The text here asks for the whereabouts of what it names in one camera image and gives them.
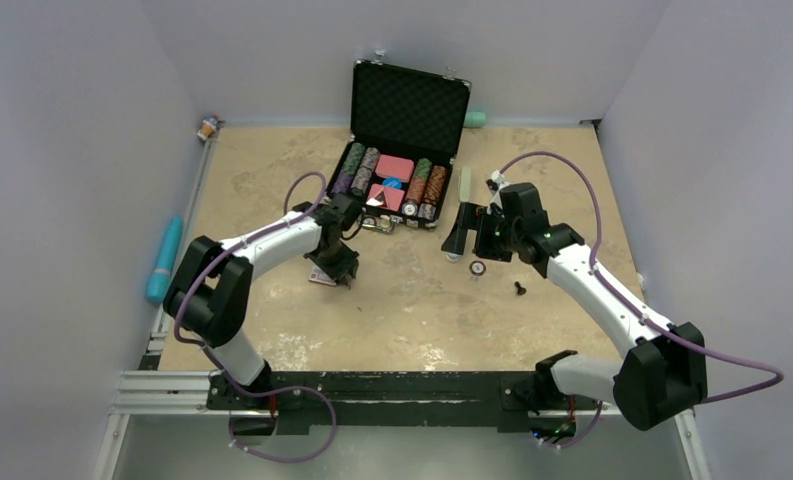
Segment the green stapler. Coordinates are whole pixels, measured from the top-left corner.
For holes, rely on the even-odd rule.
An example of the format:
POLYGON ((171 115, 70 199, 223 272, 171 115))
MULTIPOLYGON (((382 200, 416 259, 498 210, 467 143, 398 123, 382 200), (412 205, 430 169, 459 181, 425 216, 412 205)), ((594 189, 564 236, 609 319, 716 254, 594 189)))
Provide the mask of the green stapler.
POLYGON ((472 168, 464 166, 459 172, 458 200, 460 203, 467 203, 471 197, 472 168))

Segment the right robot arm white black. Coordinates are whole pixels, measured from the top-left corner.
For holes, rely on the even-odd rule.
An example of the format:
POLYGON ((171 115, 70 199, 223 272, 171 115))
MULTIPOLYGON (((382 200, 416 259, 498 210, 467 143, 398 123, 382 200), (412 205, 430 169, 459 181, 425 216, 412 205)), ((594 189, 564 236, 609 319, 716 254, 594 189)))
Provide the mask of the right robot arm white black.
POLYGON ((468 233, 475 232, 474 276, 484 260, 518 257, 574 299, 622 357, 610 362, 566 350, 542 360, 516 393, 523 402, 556 407, 570 396, 589 397, 618 407, 633 427, 646 431, 707 398, 704 336, 697 327, 674 324, 614 285, 581 235, 550 223, 534 185, 493 187, 490 205, 460 204, 442 251, 462 255, 468 233))

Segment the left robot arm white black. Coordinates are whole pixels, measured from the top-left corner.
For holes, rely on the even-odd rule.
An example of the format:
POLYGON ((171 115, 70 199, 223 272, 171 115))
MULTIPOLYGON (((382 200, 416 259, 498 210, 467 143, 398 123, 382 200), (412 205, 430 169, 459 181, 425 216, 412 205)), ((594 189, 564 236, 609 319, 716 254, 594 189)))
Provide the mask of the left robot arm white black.
POLYGON ((231 395, 244 408, 269 399, 271 367, 244 331, 255 283, 280 265, 311 261, 328 280, 350 286, 359 255, 345 234, 358 224, 359 201, 344 194, 313 205, 305 202, 281 219, 239 238, 192 240, 162 302, 175 331, 193 334, 198 346, 232 381, 231 395))

